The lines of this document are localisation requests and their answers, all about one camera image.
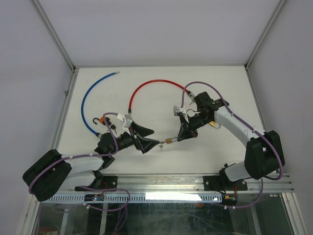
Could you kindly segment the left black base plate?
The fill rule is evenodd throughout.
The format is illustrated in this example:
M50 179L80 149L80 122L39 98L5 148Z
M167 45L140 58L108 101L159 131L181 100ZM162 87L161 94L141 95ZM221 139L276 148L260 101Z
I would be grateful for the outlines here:
M117 176L107 176L100 174L95 176L95 179L92 180L89 184L80 184L75 187L75 191L104 191L105 189L117 188L118 184Z

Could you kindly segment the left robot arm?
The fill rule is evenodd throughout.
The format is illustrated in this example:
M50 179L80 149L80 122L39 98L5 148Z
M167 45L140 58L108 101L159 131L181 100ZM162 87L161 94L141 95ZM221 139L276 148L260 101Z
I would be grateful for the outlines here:
M47 151L22 176L29 193L40 202L46 201L60 190L107 189L101 170L115 160L114 155L134 146L145 154L160 144L148 136L154 131L131 122L127 130L116 137L111 130L98 134L94 152L82 155L63 155L56 149Z

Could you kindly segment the small brass padlock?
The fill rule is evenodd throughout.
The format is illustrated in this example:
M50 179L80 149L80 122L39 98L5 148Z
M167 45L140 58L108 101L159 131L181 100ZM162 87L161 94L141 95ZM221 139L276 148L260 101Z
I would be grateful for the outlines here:
M172 144L172 143L174 143L174 142L176 142L176 141L177 141L176 138L168 138L168 139L165 140L165 143L166 143L166 144Z

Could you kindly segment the red cable lock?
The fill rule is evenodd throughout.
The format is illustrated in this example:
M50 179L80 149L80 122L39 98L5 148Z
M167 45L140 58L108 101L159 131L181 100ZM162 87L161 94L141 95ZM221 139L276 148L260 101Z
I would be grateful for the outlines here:
M129 82L125 88L129 97L127 114L172 118L173 107L181 104L184 86L170 80L155 79Z

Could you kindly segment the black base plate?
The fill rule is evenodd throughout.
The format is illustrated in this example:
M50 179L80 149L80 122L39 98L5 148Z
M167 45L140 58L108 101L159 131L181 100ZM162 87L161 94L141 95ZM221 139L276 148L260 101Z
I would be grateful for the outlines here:
M226 191L247 191L247 184L243 179L230 181L227 177L220 175L203 176L203 186L205 191L217 191L226 193Z
M95 176L95 179L92 180L89 184L80 184L75 187L75 191L104 191L105 189L117 188L118 184L117 176L107 176L100 174Z

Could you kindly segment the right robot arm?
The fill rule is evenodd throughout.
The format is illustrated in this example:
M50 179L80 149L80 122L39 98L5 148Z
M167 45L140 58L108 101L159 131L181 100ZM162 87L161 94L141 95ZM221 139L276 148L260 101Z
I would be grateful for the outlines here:
M232 190L244 179L259 180L281 170L285 165L280 136L275 131L256 129L229 111L228 102L213 100L207 92L194 97L196 113L190 117L185 108L174 107L174 115L180 119L177 141L198 136L197 130L207 124L215 128L222 126L232 133L246 148L245 159L231 165L225 164L219 175L204 183L213 190Z

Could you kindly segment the aluminium mounting rail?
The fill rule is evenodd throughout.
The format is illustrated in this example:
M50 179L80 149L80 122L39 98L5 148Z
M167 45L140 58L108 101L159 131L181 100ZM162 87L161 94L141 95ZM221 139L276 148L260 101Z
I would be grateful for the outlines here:
M89 184L102 173L84 172L66 177L58 192L74 191L80 184ZM124 188L131 192L144 191L181 191L181 192L205 192L203 176L217 174L102 174L117 176L117 188ZM258 193L263 188L263 193L291 193L294 192L289 175L284 175L279 181L264 178L260 180L243 179L247 184L247 191L238 193Z

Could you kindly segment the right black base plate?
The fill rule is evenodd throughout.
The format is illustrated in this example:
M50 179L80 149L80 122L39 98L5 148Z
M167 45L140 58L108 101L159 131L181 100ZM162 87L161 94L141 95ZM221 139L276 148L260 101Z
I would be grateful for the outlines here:
M205 191L217 191L226 193L226 191L247 191L247 184L243 179L230 181L227 177L220 175L203 176L203 186Z

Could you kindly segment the orange black padlock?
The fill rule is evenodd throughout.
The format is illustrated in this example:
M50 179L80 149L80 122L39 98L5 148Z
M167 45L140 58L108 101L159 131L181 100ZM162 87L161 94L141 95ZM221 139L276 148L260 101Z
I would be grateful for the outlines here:
M101 117L101 118L95 117L95 118L93 118L92 122L93 122L94 124L96 124L96 125L99 124L99 123L105 125L105 122L107 122L107 124L108 124L109 126L112 124L111 121L110 121L110 118L107 117L107 116L104 116L104 117Z

